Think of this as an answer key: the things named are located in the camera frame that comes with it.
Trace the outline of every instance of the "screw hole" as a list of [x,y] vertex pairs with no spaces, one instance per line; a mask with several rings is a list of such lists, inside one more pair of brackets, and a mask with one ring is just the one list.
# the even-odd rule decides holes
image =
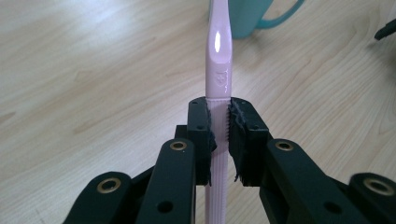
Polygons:
[[170,146],[173,150],[183,150],[187,147],[185,142],[173,142]]
[[106,194],[115,191],[120,187],[120,185],[121,185],[121,181],[118,178],[111,177],[100,182],[96,189],[100,193]]
[[284,151],[292,151],[293,150],[293,146],[287,142],[277,142],[277,143],[275,143],[275,146],[278,149],[284,150]]
[[336,203],[326,202],[324,204],[324,207],[326,208],[327,211],[334,213],[334,214],[341,214],[343,212],[341,207]]
[[365,178],[363,184],[367,189],[384,196],[392,196],[395,193],[393,187],[378,179]]
[[164,201],[157,204],[157,209],[161,213],[169,213],[173,209],[173,204],[168,201]]

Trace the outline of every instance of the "mug handle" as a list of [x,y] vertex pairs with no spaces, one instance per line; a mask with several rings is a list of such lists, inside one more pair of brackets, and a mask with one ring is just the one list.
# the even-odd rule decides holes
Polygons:
[[272,20],[265,20],[261,19],[259,23],[256,25],[256,28],[258,29],[270,29],[273,27],[278,26],[280,23],[284,22],[287,20],[291,15],[294,14],[294,12],[297,11],[297,9],[303,4],[304,0],[298,0],[293,7],[291,7],[287,12],[285,12],[283,15],[279,16],[278,18],[272,19]]

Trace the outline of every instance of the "black object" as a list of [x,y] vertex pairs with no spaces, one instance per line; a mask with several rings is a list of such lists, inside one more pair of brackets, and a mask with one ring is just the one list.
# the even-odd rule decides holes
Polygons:
[[380,29],[376,32],[374,38],[376,40],[380,40],[388,35],[391,35],[396,32],[396,19],[393,21],[388,22],[384,28]]
[[[244,186],[260,187],[271,223],[396,223],[396,184],[353,175],[349,185],[326,176],[300,146],[274,139],[248,101],[230,105],[230,154]],[[205,98],[189,104],[187,125],[161,149],[154,168],[131,179],[97,176],[64,223],[194,223],[195,186],[210,180],[214,136]]]

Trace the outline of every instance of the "mug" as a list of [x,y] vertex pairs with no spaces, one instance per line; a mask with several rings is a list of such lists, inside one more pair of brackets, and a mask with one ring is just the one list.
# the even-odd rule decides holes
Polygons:
[[269,29],[278,26],[293,15],[303,2],[304,0],[298,0],[283,15],[272,20],[266,20],[262,17],[273,0],[229,0],[228,9],[233,38],[247,37],[254,29]]

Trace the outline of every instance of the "tabletop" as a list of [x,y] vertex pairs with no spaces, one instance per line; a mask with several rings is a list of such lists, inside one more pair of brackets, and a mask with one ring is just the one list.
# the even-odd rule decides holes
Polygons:
[[[97,175],[155,163],[205,95],[208,2],[0,1],[0,223],[62,223]],[[394,0],[306,0],[233,41],[233,96],[326,175],[396,181],[396,35],[374,40],[395,18]],[[229,164],[227,223],[267,223]]]

